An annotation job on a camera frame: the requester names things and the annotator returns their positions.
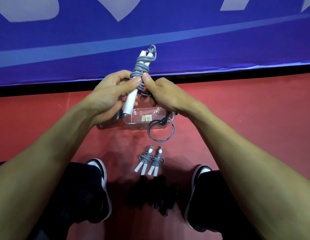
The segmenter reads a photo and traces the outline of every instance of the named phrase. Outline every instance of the person's right hand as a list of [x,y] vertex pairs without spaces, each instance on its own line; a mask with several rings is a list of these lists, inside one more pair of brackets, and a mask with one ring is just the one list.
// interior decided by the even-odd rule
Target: person's right hand
[[152,106],[158,104],[169,111],[187,116],[190,109],[199,102],[164,77],[154,81],[148,73],[144,73],[142,80],[153,94],[153,98],[149,99]]

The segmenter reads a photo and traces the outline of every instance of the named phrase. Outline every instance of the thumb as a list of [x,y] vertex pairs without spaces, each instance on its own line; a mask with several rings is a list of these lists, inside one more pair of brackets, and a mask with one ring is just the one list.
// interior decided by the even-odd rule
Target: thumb
[[115,95],[116,96],[120,96],[123,93],[129,93],[131,91],[133,91],[135,88],[137,88],[139,86],[139,84],[141,84],[141,77],[140,76],[136,76],[135,78],[115,86]]
[[157,89],[157,85],[154,82],[154,80],[150,77],[150,75],[146,72],[143,73],[143,82],[146,85],[147,89],[151,92],[154,93],[155,90]]

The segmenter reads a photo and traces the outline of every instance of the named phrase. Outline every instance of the person's left arm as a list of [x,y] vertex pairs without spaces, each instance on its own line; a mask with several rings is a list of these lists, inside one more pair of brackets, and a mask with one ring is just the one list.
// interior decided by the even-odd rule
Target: person's left arm
[[0,240],[26,239],[65,168],[90,129],[122,108],[122,95],[141,82],[129,71],[112,73],[30,147],[0,166]]

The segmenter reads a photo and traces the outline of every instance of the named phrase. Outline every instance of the coiled cord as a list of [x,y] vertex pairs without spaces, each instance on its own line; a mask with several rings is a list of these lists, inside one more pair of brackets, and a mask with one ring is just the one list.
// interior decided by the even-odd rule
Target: coiled cord
[[158,152],[156,155],[153,156],[153,159],[152,159],[152,162],[151,162],[151,166],[154,166],[154,167],[160,167],[162,166],[163,164],[165,163],[165,159],[164,157],[162,157],[162,154],[160,152]]
[[139,155],[139,160],[143,163],[149,164],[152,161],[152,154],[149,152],[144,152],[142,155]]
[[[154,141],[157,142],[165,142],[168,141],[175,133],[175,125],[172,121],[172,119],[169,117],[169,115],[171,114],[171,111],[166,111],[166,116],[161,117],[159,120],[153,120],[149,123],[149,125],[147,126],[147,134],[149,135],[150,138],[152,138]],[[171,123],[172,124],[172,133],[171,135],[166,138],[166,139],[155,139],[154,137],[152,137],[152,135],[150,134],[150,129],[154,126],[154,125],[166,125],[166,123]]]
[[[135,68],[134,71],[130,74],[130,78],[132,79],[135,76],[143,76],[144,72],[149,72],[149,67],[147,65],[145,65],[144,63],[146,62],[152,62],[154,60],[156,60],[156,46],[151,45],[149,49],[147,49],[146,51],[146,55],[148,53],[152,53],[153,56],[139,56],[136,60],[136,64],[135,64]],[[138,86],[137,90],[138,93],[147,97],[151,96],[151,93],[149,91],[143,91],[145,87],[145,84],[143,81],[141,81],[141,84]]]

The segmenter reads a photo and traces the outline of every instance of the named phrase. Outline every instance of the pant leg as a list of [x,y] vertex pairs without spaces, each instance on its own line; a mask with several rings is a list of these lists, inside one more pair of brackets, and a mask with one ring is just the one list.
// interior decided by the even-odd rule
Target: pant leg
[[220,232],[227,239],[261,239],[238,206],[220,171],[202,173],[196,183],[189,214],[195,224]]
[[103,202],[107,196],[101,187],[100,170],[71,162],[27,240],[65,240],[73,223],[103,220]]

